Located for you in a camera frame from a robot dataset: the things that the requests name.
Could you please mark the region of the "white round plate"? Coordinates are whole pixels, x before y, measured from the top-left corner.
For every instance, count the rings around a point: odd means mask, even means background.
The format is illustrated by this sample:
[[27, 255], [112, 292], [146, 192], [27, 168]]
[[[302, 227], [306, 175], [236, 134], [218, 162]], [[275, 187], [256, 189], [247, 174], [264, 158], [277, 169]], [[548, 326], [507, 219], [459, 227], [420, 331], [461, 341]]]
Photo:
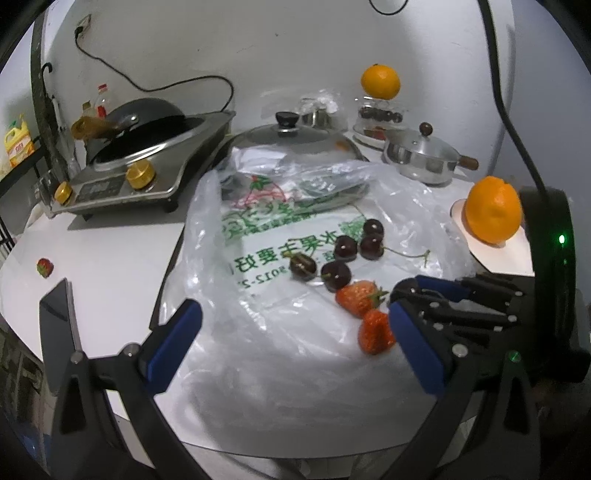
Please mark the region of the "white round plate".
[[451, 207], [451, 217], [464, 235], [470, 252], [488, 271], [496, 274], [534, 277], [530, 243], [522, 226], [507, 241], [488, 244], [475, 237], [464, 219], [465, 199]]

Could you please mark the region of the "silver induction cooker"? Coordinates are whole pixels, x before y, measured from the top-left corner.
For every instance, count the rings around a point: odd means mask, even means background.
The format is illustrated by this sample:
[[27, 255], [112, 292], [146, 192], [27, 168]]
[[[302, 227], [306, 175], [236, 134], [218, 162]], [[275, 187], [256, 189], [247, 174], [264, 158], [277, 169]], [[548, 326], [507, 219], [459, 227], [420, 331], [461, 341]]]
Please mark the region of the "silver induction cooker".
[[162, 130], [136, 140], [119, 157], [102, 149], [78, 175], [57, 188], [51, 211], [88, 216], [147, 205], [174, 210], [188, 182], [212, 168], [233, 117], [233, 111], [189, 116], [178, 135]]

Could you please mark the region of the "dark cherry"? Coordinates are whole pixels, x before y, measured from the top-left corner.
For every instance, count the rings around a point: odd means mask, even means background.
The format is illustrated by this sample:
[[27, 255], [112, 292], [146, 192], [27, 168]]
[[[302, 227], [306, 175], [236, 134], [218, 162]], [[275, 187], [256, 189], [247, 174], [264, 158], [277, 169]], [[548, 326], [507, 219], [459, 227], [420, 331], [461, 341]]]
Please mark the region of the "dark cherry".
[[384, 256], [386, 251], [389, 251], [391, 253], [394, 253], [407, 259], [422, 259], [424, 261], [424, 264], [427, 264], [428, 258], [431, 253], [430, 250], [426, 250], [422, 254], [411, 255], [394, 250], [384, 245], [384, 237], [380, 234], [367, 234], [363, 236], [363, 238], [359, 242], [358, 250], [360, 255], [362, 255], [362, 257], [367, 260], [375, 261], [377, 259], [380, 259]]
[[363, 214], [362, 210], [356, 205], [355, 208], [356, 211], [358, 211], [360, 215], [363, 217], [363, 234], [379, 235], [383, 237], [385, 234], [385, 230], [382, 222], [374, 218], [369, 218], [368, 216]]
[[335, 260], [322, 266], [321, 278], [325, 288], [329, 292], [335, 292], [349, 285], [352, 280], [352, 272], [346, 262]]
[[308, 282], [317, 277], [318, 266], [313, 258], [297, 252], [290, 255], [290, 272], [294, 279]]
[[335, 260], [351, 262], [358, 255], [358, 243], [348, 235], [341, 235], [335, 239], [334, 257]]

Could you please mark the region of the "red strawberry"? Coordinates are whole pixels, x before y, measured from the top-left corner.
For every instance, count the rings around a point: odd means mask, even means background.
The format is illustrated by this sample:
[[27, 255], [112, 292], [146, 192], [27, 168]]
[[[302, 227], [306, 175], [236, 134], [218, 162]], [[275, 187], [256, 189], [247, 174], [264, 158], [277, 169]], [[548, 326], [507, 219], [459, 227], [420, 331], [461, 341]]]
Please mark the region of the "red strawberry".
[[396, 344], [391, 331], [388, 315], [381, 310], [372, 309], [363, 316], [358, 333], [358, 342], [363, 353], [379, 355]]
[[362, 319], [370, 310], [377, 309], [387, 294], [375, 282], [360, 280], [335, 292], [335, 302], [353, 317]]

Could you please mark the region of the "clear printed plastic bag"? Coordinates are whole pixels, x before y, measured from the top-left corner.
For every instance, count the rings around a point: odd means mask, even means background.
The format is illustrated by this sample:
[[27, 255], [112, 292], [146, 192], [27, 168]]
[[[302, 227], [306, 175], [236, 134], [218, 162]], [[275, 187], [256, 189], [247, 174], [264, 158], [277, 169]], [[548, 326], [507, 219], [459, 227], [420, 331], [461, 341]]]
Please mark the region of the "clear printed plastic bag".
[[407, 442], [433, 406], [401, 350], [369, 356], [359, 322], [321, 279], [288, 269], [291, 253], [318, 264], [342, 234], [382, 221], [387, 252], [356, 259], [356, 280], [390, 289], [417, 274], [474, 270], [450, 217], [468, 184], [429, 188], [381, 163], [311, 166], [238, 161], [197, 183], [161, 317], [197, 300], [204, 326], [160, 404], [181, 438], [244, 455], [312, 456]]

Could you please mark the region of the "red capped sauce bottle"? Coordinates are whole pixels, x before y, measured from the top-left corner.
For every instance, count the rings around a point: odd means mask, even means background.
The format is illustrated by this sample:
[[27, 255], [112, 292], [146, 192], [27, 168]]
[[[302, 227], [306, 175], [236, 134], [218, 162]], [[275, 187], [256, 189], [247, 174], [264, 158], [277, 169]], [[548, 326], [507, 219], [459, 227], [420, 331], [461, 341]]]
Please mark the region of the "red capped sauce bottle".
[[106, 84], [99, 85], [98, 95], [94, 102], [94, 108], [99, 118], [105, 118], [108, 115], [109, 111], [111, 110], [110, 103], [110, 92], [108, 90], [108, 86]]

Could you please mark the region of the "glass jar with cherries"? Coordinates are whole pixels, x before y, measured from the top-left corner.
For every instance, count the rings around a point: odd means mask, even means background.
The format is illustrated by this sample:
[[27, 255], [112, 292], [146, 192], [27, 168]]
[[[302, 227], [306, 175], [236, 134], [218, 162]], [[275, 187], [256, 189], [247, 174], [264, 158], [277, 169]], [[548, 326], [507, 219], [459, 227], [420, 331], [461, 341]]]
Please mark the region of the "glass jar with cherries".
[[389, 131], [406, 130], [408, 109], [394, 100], [370, 96], [356, 98], [353, 138], [363, 145], [382, 150]]

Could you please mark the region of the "small strawberry on counter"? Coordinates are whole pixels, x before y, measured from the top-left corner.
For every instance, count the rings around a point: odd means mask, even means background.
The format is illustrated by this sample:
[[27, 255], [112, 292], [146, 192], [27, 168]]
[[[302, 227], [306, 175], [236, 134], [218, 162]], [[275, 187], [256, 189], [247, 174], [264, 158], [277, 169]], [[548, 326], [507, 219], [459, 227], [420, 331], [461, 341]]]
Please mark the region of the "small strawberry on counter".
[[48, 278], [54, 270], [54, 264], [47, 258], [40, 258], [36, 263], [36, 269], [43, 278]]

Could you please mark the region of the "large orange on plate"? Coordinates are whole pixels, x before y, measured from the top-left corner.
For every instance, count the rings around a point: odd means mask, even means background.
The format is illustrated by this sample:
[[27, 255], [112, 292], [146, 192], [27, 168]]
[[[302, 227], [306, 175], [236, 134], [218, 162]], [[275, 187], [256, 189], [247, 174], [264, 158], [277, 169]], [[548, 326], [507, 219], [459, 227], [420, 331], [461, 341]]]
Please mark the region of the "large orange on plate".
[[487, 176], [469, 192], [464, 206], [469, 231], [480, 241], [501, 244], [521, 226], [523, 211], [515, 188], [501, 178]]

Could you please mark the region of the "black metal rack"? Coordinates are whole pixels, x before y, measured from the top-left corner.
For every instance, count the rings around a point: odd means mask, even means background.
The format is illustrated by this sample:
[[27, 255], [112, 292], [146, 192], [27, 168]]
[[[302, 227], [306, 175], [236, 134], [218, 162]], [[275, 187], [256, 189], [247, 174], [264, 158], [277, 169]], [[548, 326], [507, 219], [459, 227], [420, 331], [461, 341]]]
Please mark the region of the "black metal rack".
[[[59, 132], [53, 98], [49, 96], [45, 84], [45, 73], [51, 73], [52, 71], [53, 65], [50, 62], [45, 62], [40, 67], [39, 72], [33, 75], [41, 85], [41, 92], [37, 95], [36, 100], [40, 102], [38, 109], [41, 111], [41, 125], [49, 129], [49, 133], [46, 134], [48, 139], [50, 138], [52, 131], [54, 131], [55, 134]], [[40, 173], [37, 164], [40, 161], [45, 162], [48, 170], [51, 169], [51, 156], [47, 149], [46, 141], [38, 135], [31, 139], [30, 144], [34, 146], [34, 149], [21, 149], [20, 153], [24, 152], [26, 153], [26, 156], [19, 164], [13, 166], [1, 179], [1, 197], [4, 197], [29, 171], [33, 170], [36, 177], [39, 178]], [[8, 229], [4, 219], [1, 219], [1, 258], [6, 259], [15, 245], [15, 239]]]

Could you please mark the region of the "steel cup in plastic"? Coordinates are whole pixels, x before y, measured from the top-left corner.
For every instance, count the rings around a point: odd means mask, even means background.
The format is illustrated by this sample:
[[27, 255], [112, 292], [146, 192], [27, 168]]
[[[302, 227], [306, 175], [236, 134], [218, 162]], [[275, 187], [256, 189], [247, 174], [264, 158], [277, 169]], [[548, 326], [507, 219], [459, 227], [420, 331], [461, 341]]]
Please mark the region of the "steel cup in plastic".
[[348, 116], [338, 91], [322, 89], [301, 97], [297, 105], [302, 125], [345, 132], [348, 130]]

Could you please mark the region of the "orange on glass jar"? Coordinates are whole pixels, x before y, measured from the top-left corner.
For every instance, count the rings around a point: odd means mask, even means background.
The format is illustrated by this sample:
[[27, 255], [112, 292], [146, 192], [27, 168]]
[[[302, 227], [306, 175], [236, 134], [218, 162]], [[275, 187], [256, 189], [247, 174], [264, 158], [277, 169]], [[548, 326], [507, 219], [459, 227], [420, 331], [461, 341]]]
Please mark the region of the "orange on glass jar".
[[402, 87], [398, 72], [383, 64], [374, 64], [363, 72], [361, 85], [367, 95], [382, 100], [394, 99]]

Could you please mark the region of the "large steel pot lid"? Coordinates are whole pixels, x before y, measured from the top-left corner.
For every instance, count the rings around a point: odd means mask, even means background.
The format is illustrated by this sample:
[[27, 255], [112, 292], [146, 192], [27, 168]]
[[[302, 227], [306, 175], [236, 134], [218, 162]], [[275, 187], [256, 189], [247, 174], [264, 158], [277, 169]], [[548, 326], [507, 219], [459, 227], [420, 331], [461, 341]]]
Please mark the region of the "large steel pot lid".
[[327, 200], [345, 189], [339, 167], [366, 158], [335, 130], [305, 126], [294, 112], [242, 132], [216, 154], [222, 191], [236, 208], [264, 203]]

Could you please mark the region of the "red strawberry on bag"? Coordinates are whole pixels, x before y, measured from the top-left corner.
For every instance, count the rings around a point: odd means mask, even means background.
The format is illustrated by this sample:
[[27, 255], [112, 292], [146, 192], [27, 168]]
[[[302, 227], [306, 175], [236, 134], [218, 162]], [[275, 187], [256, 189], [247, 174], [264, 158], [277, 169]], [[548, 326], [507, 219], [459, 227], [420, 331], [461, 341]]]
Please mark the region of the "red strawberry on bag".
[[335, 292], [335, 302], [353, 317], [362, 319], [370, 310], [377, 309], [387, 294], [375, 282], [360, 280]]

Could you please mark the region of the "yellow oil bottle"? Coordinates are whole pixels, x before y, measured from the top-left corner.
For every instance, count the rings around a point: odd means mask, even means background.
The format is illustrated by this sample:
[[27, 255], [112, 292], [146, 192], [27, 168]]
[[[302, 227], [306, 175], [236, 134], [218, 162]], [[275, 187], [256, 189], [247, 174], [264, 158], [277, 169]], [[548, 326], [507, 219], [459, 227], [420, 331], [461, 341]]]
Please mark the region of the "yellow oil bottle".
[[23, 114], [9, 126], [4, 136], [4, 147], [12, 168], [17, 167], [35, 152], [34, 142]]

